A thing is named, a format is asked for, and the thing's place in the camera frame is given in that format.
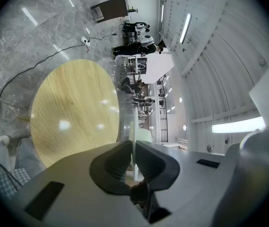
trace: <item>round table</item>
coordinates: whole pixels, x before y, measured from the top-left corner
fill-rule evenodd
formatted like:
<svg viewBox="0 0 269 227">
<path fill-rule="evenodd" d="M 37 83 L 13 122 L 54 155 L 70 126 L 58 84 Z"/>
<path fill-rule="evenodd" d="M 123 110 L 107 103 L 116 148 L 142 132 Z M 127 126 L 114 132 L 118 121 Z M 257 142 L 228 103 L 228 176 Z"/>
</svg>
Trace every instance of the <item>round table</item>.
<svg viewBox="0 0 269 227">
<path fill-rule="evenodd" d="M 119 103 L 110 76 L 93 61 L 62 64 L 40 86 L 30 126 L 46 167 L 66 156 L 116 142 Z"/>
</svg>

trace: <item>power cable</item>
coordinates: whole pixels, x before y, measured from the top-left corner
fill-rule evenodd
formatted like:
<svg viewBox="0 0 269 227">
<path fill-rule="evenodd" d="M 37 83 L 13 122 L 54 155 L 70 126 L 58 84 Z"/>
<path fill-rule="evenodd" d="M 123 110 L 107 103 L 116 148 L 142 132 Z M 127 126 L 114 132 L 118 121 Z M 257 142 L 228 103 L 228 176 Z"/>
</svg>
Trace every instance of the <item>power cable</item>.
<svg viewBox="0 0 269 227">
<path fill-rule="evenodd" d="M 63 50 L 59 50 L 59 51 L 57 51 L 56 53 L 54 53 L 54 54 L 52 54 L 52 55 L 46 57 L 44 60 L 39 61 L 35 66 L 30 67 L 30 68 L 28 68 L 28 69 L 26 69 L 26 70 L 24 70 L 24 71 L 22 71 L 22 72 L 19 72 L 19 73 L 18 73 L 17 75 L 15 75 L 12 79 L 10 79 L 10 80 L 5 84 L 5 86 L 3 87 L 3 89 L 1 90 L 1 92 L 0 92 L 0 97 L 1 97 L 1 95 L 2 95 L 2 93 L 3 93 L 3 91 L 4 91 L 4 89 L 7 87 L 7 85 L 8 85 L 10 82 L 12 82 L 17 76 L 19 76 L 19 75 L 21 75 L 21 74 L 23 74 L 23 73 L 25 73 L 25 72 L 27 72 L 27 71 L 29 71 L 29 70 L 31 70 L 31 69 L 36 68 L 36 66 L 37 66 L 38 64 L 40 64 L 40 63 L 46 61 L 48 58 L 53 57 L 53 56 L 55 56 L 56 54 L 58 54 L 58 53 L 60 53 L 60 52 L 62 52 L 62 51 L 65 51 L 65 50 L 68 50 L 68 49 L 71 49 L 71 48 L 74 48 L 74 47 L 84 46 L 84 45 L 86 45 L 86 43 L 89 43 L 91 39 L 96 39 L 97 41 L 99 41 L 99 40 L 103 40 L 105 37 L 112 36 L 112 35 L 119 35 L 119 34 L 114 33 L 114 34 L 110 34 L 110 35 L 103 35 L 102 38 L 90 37 L 90 38 L 88 39 L 88 41 L 84 41 L 84 44 L 79 44 L 79 45 L 70 46 L 70 47 L 68 47 L 68 48 L 65 48 L 65 49 L 63 49 Z"/>
</svg>

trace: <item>power outlet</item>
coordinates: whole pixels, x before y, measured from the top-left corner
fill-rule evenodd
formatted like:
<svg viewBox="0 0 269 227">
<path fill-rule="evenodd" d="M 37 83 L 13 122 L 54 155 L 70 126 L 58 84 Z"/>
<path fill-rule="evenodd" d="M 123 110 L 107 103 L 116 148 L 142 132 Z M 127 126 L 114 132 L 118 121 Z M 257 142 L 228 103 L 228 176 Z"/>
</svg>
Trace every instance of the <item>power outlet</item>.
<svg viewBox="0 0 269 227">
<path fill-rule="evenodd" d="M 84 36 L 82 36 L 81 41 L 82 41 L 85 45 L 90 46 L 90 42 L 88 42 L 88 39 L 85 38 Z"/>
</svg>

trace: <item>curved ceiling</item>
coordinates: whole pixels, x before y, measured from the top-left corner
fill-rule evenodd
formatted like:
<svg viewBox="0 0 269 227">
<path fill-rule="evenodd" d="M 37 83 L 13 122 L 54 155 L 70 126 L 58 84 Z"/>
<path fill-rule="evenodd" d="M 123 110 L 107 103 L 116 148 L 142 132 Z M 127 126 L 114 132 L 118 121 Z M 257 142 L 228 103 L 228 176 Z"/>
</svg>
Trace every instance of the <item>curved ceiling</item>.
<svg viewBox="0 0 269 227">
<path fill-rule="evenodd" d="M 211 125 L 259 115 L 249 91 L 269 67 L 267 16 L 255 0 L 166 0 L 160 35 L 181 75 L 190 150 L 225 153 L 244 134 L 212 134 Z"/>
</svg>

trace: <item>gray marble surface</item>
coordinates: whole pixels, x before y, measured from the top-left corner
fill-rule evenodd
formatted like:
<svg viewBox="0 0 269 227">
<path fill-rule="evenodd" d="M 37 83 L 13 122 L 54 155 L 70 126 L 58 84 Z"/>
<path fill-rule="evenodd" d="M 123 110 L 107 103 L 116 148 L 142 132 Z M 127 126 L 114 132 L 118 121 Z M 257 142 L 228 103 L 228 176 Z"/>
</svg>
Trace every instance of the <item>gray marble surface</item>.
<svg viewBox="0 0 269 227">
<path fill-rule="evenodd" d="M 0 11 L 0 91 L 17 73 L 35 66 L 58 48 L 82 44 L 83 35 L 99 38 L 121 34 L 119 19 L 100 24 L 93 20 L 90 7 L 103 0 L 71 1 L 74 6 L 69 0 L 10 0 Z M 111 59 L 111 47 L 122 44 L 121 36 L 104 37 L 97 43 L 91 40 L 91 44 L 95 48 L 75 47 L 47 59 L 5 88 L 0 98 L 0 135 L 11 137 L 12 155 L 18 141 L 30 135 L 30 125 L 17 116 L 30 114 L 35 94 L 52 70 L 70 60 L 88 59 L 100 64 L 117 84 L 119 71 Z"/>
</svg>

